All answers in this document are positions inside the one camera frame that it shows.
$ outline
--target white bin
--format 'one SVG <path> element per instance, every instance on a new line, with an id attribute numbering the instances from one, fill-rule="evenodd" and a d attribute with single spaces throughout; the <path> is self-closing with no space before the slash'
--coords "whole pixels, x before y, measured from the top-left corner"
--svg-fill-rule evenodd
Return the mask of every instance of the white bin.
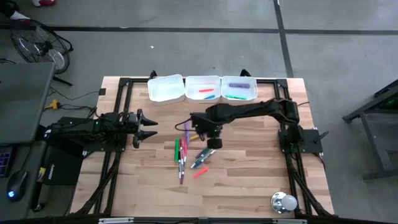
<path id="1" fill-rule="evenodd" d="M 185 79 L 185 95 L 189 103 L 217 103 L 221 96 L 221 82 L 216 75 L 187 77 Z"/>
<path id="2" fill-rule="evenodd" d="M 248 84 L 249 88 L 230 87 L 231 83 Z M 227 95 L 245 97 L 246 100 L 228 98 Z M 253 77 L 231 77 L 221 78 L 221 100 L 225 103 L 250 103 L 257 98 L 257 81 Z"/>
<path id="3" fill-rule="evenodd" d="M 181 102 L 185 99 L 185 88 L 180 74 L 153 78 L 148 81 L 149 99 L 155 105 Z"/>

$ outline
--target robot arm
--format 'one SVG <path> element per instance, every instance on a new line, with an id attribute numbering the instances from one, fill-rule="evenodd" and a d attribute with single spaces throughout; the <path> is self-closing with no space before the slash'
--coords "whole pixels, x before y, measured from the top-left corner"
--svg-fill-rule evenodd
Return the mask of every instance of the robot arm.
<path id="1" fill-rule="evenodd" d="M 141 141 L 157 134 L 156 131 L 141 130 L 141 125 L 157 125 L 147 119 L 141 109 L 137 110 L 137 114 L 129 113 L 125 117 L 123 119 L 117 113 L 101 114 L 97 119 L 62 117 L 47 127 L 44 138 L 49 144 L 68 139 L 88 147 L 87 151 L 90 151 L 90 146 L 98 150 L 106 148 L 101 147 L 104 144 L 118 145 L 123 134 L 133 134 L 133 146 L 138 148 Z"/>
<path id="2" fill-rule="evenodd" d="M 296 102 L 285 99 L 271 99 L 266 102 L 248 105 L 231 106 L 220 103 L 206 109 L 204 113 L 191 113 L 192 127 L 203 136 L 206 135 L 208 147 L 219 149 L 223 147 L 220 133 L 223 124 L 228 124 L 237 118 L 248 118 L 253 116 L 271 116 L 279 123 L 286 124 L 294 131 L 297 138 L 301 138 L 302 128 L 298 125 L 299 111 Z"/>

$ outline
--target gray floor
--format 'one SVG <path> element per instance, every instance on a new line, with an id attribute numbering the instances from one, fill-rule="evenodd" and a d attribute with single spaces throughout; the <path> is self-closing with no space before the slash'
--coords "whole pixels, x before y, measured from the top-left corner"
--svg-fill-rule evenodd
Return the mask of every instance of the gray floor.
<path id="1" fill-rule="evenodd" d="M 277 27 L 271 0 L 86 0 L 58 1 L 22 11 L 46 24 L 116 27 Z M 396 30 L 398 3 L 393 0 L 280 0 L 287 29 Z M 105 75 L 238 75 L 242 68 L 256 77 L 286 77 L 278 34 L 58 32 L 75 48 L 61 75 L 75 84 L 53 87 L 69 97 L 97 90 Z M 0 58 L 22 61 L 0 30 Z M 295 77 L 304 78 L 314 123 L 330 134 L 323 140 L 326 175 L 337 215 L 397 222 L 398 179 L 363 182 L 379 170 L 362 124 L 341 117 L 370 100 L 378 89 L 398 78 L 398 36 L 288 35 Z M 90 95 L 68 101 L 96 104 Z M 42 124 L 84 111 L 48 111 Z"/>

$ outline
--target wooden table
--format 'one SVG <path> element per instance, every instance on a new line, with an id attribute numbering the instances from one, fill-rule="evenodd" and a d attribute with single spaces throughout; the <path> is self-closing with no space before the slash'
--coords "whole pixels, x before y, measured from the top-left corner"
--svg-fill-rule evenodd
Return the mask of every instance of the wooden table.
<path id="1" fill-rule="evenodd" d="M 112 112 L 120 77 L 104 77 L 102 88 L 106 94 L 98 99 L 98 112 Z M 304 81 L 288 78 L 290 96 L 297 103 L 308 101 Z M 124 106 L 124 90 L 121 107 Z M 272 85 L 258 86 L 259 101 L 274 97 Z M 178 168 L 174 161 L 174 140 L 183 132 L 174 125 L 189 118 L 190 112 L 204 111 L 209 104 L 190 104 L 186 101 L 155 106 L 149 100 L 146 83 L 136 83 L 132 89 L 130 111 L 142 108 L 145 116 L 159 123 L 144 127 L 158 131 L 155 136 L 132 146 L 127 140 L 122 154 L 114 196 L 112 216 L 129 217 L 278 217 L 271 209 L 271 196 L 290 192 L 284 155 L 280 152 L 277 131 L 279 124 L 269 116 L 237 119 L 224 125 L 221 138 L 223 148 L 206 163 L 209 171 L 193 178 L 198 170 L 187 169 L 183 185 L 179 184 Z M 313 127 L 309 104 L 299 107 L 300 124 Z M 206 146 L 206 141 L 192 141 L 187 164 Z M 88 200 L 100 179 L 103 152 L 93 153 L 84 160 L 76 187 L 71 212 L 77 211 Z M 333 207 L 325 171 L 319 158 L 303 154 L 307 185 L 326 210 Z M 304 209 L 298 188 L 301 209 Z M 103 197 L 106 205 L 107 189 Z"/>

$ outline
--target marker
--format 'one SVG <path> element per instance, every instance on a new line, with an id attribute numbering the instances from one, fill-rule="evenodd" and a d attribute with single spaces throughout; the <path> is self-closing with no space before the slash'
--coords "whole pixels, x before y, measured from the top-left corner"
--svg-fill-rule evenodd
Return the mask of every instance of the marker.
<path id="1" fill-rule="evenodd" d="M 191 169 L 198 167 L 200 164 L 204 163 L 205 160 L 207 160 L 211 155 L 213 155 L 216 152 L 215 149 L 213 149 L 210 153 L 206 154 L 202 159 L 199 159 L 196 161 L 194 164 L 192 164 Z"/>
<path id="2" fill-rule="evenodd" d="M 214 89 L 203 89 L 203 90 L 199 90 L 199 93 L 207 93 L 209 91 L 214 91 Z"/>
<path id="3" fill-rule="evenodd" d="M 185 173 L 185 168 L 184 166 L 181 166 L 181 179 L 180 179 L 180 184 L 184 183 L 184 173 Z"/>
<path id="4" fill-rule="evenodd" d="M 184 151 L 182 149 L 182 139 L 180 139 L 180 158 L 181 158 L 181 165 L 184 165 Z"/>
<path id="5" fill-rule="evenodd" d="M 179 146 L 180 141 L 178 138 L 175 139 L 175 150 L 174 150 L 174 161 L 178 161 L 178 150 L 180 149 Z"/>
<path id="6" fill-rule="evenodd" d="M 185 138 L 184 139 L 184 156 L 185 157 L 187 157 L 187 154 L 188 154 L 188 143 L 187 143 L 187 140 L 188 138 Z"/>
<path id="7" fill-rule="evenodd" d="M 210 96 L 207 96 L 207 97 L 205 98 L 205 100 L 210 100 L 210 99 L 213 99 L 214 97 L 216 97 L 216 95 L 210 95 Z"/>
<path id="8" fill-rule="evenodd" d="M 195 140 L 198 138 L 199 138 L 199 134 L 196 134 L 196 135 L 192 136 L 189 140 L 192 141 L 192 140 Z"/>
<path id="9" fill-rule="evenodd" d="M 208 170 L 209 170 L 209 167 L 205 167 L 201 171 L 197 172 L 193 177 L 199 177 L 200 175 L 204 174 Z"/>
<path id="10" fill-rule="evenodd" d="M 185 130 L 188 130 L 188 128 L 189 128 L 189 125 L 188 125 L 188 122 L 185 122 Z M 189 144 L 189 131 L 185 131 L 185 140 L 186 140 L 186 142 L 187 142 L 187 145 Z"/>
<path id="11" fill-rule="evenodd" d="M 181 180 L 181 159 L 178 160 L 178 178 Z"/>
<path id="12" fill-rule="evenodd" d="M 234 95 L 226 95 L 227 98 L 239 99 L 239 100 L 247 100 L 247 97 L 244 96 L 234 96 Z"/>
<path id="13" fill-rule="evenodd" d="M 247 83 L 230 83 L 229 87 L 233 87 L 233 88 L 250 88 L 250 84 L 247 84 Z"/>
<path id="14" fill-rule="evenodd" d="M 210 150 L 209 148 L 202 150 L 201 152 L 199 152 L 199 154 L 197 156 L 195 156 L 195 158 L 199 159 L 199 157 L 205 156 L 209 150 Z"/>

